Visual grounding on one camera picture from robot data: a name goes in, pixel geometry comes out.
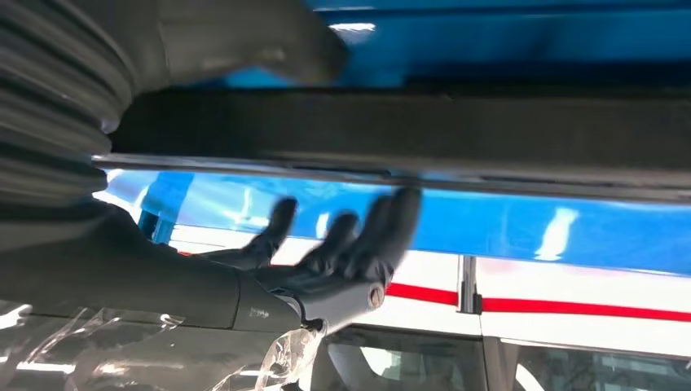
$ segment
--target robotic hand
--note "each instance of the robotic hand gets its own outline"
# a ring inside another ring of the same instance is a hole
[[[323,243],[294,267],[268,267],[293,220],[296,202],[285,199],[276,205],[269,226],[246,247],[194,257],[247,270],[268,292],[292,299],[303,323],[319,320],[334,332],[382,304],[411,242],[419,207],[416,189],[383,195],[372,205],[359,235],[358,217],[343,213]]]

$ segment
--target red stripe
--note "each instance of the red stripe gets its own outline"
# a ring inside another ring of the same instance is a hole
[[[691,314],[685,312],[620,307],[616,305],[569,303],[565,301],[483,298],[482,311],[529,314],[600,315],[615,316],[619,318],[691,322]]]
[[[458,305],[458,293],[441,289],[414,287],[403,283],[392,283],[386,293],[404,299],[428,301],[430,303]]]

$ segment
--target blue surface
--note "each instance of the blue surface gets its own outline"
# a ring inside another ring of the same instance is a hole
[[[640,0],[310,0],[352,58],[339,86],[400,86],[409,77],[684,83],[688,72],[607,64],[691,60],[691,2]],[[258,70],[227,86],[288,86]]]
[[[124,171],[108,192],[134,203],[149,187],[143,208],[165,220],[247,232],[266,224],[281,196],[295,196],[293,235],[306,238],[318,237],[320,216],[331,221],[344,209],[362,216],[373,197],[389,190],[228,174],[194,174],[187,189],[186,173],[150,186],[157,176]],[[691,207],[426,191],[413,248],[691,275]]]

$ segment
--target blue car body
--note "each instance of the blue car body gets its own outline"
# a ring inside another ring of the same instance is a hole
[[[294,196],[293,236],[319,239],[388,187],[231,174],[123,171],[108,193],[165,222],[257,232]],[[427,190],[414,249],[691,275],[691,207]]]

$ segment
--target transparent plastic wrap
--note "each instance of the transparent plastic wrap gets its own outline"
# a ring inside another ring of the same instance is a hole
[[[184,327],[173,315],[128,310],[60,318],[0,301],[0,311],[3,391],[279,389],[297,381],[323,337]]]

